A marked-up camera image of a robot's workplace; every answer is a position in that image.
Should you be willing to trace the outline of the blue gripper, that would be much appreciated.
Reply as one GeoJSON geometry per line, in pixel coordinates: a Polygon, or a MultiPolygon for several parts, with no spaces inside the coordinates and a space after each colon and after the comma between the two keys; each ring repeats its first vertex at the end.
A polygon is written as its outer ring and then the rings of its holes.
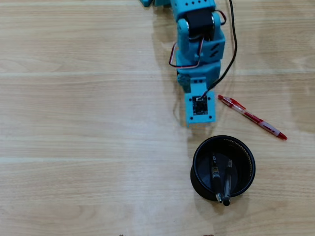
{"type": "Polygon", "coordinates": [[[199,65],[196,68],[177,69],[177,80],[184,93],[191,93],[191,82],[199,81],[199,77],[205,77],[206,87],[209,87],[219,78],[220,72],[221,62],[215,61],[210,64],[199,65]]]}

